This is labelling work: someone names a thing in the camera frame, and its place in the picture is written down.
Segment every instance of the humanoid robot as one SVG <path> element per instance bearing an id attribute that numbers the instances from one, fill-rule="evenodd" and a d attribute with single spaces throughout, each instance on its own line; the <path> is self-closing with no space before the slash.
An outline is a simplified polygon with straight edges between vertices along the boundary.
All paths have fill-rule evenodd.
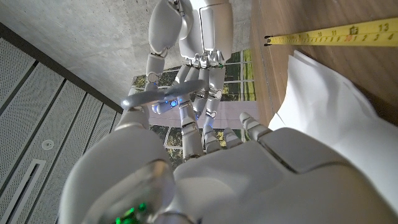
<path id="1" fill-rule="evenodd" d="M 150 18 L 146 91 L 157 89 L 167 51 L 177 40 L 184 64 L 173 85 L 191 80 L 205 82 L 195 92 L 193 103 L 189 95 L 182 95 L 152 105 L 152 110 L 161 114 L 178 102 L 185 160 L 203 155 L 196 121 L 204 114 L 205 125 L 213 125 L 223 89 L 223 65 L 231 57 L 232 38 L 232 7 L 228 0 L 162 0 Z"/>
<path id="2" fill-rule="evenodd" d="M 160 0 L 150 20 L 146 90 L 122 100 L 115 130 L 75 164 L 59 224 L 398 223 L 362 173 L 298 131 L 272 131 L 242 113 L 252 141 L 242 143 L 226 128 L 228 149 L 222 150 L 211 124 L 231 37 L 227 0 Z M 167 49 L 178 38 L 186 64 L 173 87 L 158 90 Z M 197 96 L 193 106 L 189 93 Z M 174 100 L 184 163 L 172 172 L 163 144 L 149 130 L 148 107 L 164 113 Z M 203 155 L 196 120 L 205 106 Z"/>

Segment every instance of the window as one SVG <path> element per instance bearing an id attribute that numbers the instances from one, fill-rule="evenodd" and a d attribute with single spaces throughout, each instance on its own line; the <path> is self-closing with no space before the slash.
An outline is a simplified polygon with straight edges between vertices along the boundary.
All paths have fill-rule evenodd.
<path id="1" fill-rule="evenodd" d="M 159 79 L 159 88 L 168 88 L 172 85 L 181 66 L 164 70 Z M 133 87 L 136 92 L 144 90 L 146 76 L 134 77 Z M 249 49 L 236 52 L 225 63 L 225 78 L 222 101 L 255 101 L 253 68 L 251 51 Z"/>
<path id="2" fill-rule="evenodd" d="M 164 70 L 159 79 L 159 88 L 168 88 L 175 80 L 175 76 L 181 66 Z M 146 76 L 141 75 L 134 77 L 133 87 L 136 92 L 144 91 L 146 85 Z M 225 78 L 222 101 L 255 101 L 256 92 L 254 87 L 254 75 L 251 64 L 251 51 L 249 49 L 233 53 L 231 58 L 225 64 Z M 170 155 L 172 169 L 174 170 L 183 161 L 182 156 L 182 134 L 180 127 L 168 127 L 152 125 L 150 127 L 159 135 L 164 143 L 165 150 Z M 226 148 L 224 140 L 224 129 L 215 129 L 216 137 L 220 141 L 221 147 Z M 250 138 L 246 131 L 242 129 L 233 129 L 237 137 L 243 142 L 249 141 Z"/>
<path id="3" fill-rule="evenodd" d="M 222 101 L 255 101 L 253 67 L 249 49 L 233 53 L 225 63 Z"/>

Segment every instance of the wall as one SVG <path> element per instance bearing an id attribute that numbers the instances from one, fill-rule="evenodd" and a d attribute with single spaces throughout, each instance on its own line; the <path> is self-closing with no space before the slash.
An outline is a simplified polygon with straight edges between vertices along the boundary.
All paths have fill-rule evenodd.
<path id="1" fill-rule="evenodd" d="M 0 39 L 0 223 L 55 223 L 76 161 L 120 114 Z"/>

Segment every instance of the concrete ceiling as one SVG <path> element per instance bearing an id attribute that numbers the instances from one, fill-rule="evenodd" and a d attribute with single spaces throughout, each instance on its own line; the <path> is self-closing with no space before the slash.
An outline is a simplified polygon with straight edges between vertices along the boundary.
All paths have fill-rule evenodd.
<path id="1" fill-rule="evenodd" d="M 0 22 L 119 103 L 145 73 L 150 15 L 159 0 L 0 0 Z M 249 48 L 250 0 L 230 0 L 233 52 Z M 181 64 L 177 45 L 165 68 Z"/>

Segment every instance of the tape measure numbers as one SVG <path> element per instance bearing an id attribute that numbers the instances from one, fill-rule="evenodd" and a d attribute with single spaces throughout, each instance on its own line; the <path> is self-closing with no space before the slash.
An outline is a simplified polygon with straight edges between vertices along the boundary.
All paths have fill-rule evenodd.
<path id="1" fill-rule="evenodd" d="M 301 32 L 298 34 L 265 36 L 267 44 L 339 45 L 398 47 L 398 18 L 362 22 L 346 26 Z"/>

